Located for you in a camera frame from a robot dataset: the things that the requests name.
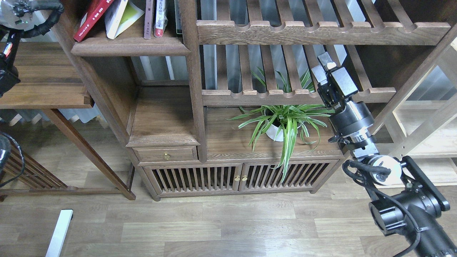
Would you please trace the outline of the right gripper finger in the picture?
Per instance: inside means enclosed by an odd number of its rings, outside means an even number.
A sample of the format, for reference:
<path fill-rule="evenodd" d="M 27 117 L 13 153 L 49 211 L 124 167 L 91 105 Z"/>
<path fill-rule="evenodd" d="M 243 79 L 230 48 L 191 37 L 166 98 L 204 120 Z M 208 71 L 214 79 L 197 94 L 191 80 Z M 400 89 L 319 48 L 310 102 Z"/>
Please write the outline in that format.
<path fill-rule="evenodd" d="M 328 52 L 324 52 L 318 56 L 318 61 L 324 70 L 332 70 L 337 67 L 336 62 L 330 57 Z"/>

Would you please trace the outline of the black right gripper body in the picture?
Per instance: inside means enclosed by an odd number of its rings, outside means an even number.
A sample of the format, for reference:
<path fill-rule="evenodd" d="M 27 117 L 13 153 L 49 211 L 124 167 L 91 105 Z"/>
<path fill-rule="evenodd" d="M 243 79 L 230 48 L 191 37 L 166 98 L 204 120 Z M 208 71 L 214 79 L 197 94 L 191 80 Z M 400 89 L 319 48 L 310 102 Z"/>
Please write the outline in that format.
<path fill-rule="evenodd" d="M 318 82 L 318 93 L 325 107 L 335 111 L 330 122 L 338 136 L 367 131 L 373 125 L 374 119 L 367 106 L 352 99 L 358 89 L 346 68 L 335 67 L 326 71 L 322 66 L 315 66 L 311 72 Z"/>

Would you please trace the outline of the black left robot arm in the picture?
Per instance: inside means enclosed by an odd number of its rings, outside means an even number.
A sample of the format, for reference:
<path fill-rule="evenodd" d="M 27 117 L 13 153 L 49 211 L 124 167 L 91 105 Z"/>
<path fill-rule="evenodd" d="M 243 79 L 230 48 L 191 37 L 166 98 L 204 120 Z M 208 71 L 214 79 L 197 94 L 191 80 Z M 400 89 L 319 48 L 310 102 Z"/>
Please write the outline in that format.
<path fill-rule="evenodd" d="M 39 10 L 50 10 L 47 20 L 27 30 L 32 24 L 32 15 Z M 0 94 L 3 96 L 13 86 L 20 83 L 18 69 L 14 66 L 21 39 L 30 39 L 47 34 L 58 23 L 64 12 L 59 0 L 2 0 L 1 38 L 7 35 L 5 48 L 1 51 Z"/>

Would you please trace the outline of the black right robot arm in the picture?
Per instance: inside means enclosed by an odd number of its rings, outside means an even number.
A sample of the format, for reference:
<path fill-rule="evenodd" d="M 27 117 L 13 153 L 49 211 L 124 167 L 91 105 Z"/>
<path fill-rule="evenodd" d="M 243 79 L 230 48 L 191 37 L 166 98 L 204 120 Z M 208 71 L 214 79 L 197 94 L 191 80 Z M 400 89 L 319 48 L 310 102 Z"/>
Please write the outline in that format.
<path fill-rule="evenodd" d="M 369 209 L 384 236 L 405 236 L 409 247 L 398 257 L 415 251 L 420 257 L 455 257 L 456 245 L 436 221 L 450 204 L 409 156 L 401 160 L 381 155 L 368 130 L 374 123 L 364 102 L 352 96 L 357 86 L 344 67 L 338 67 L 328 52 L 318 56 L 312 68 L 317 91 L 325 107 L 334 110 L 330 122 L 335 136 L 329 142 L 345 144 L 352 158 L 343 171 L 371 198 Z"/>

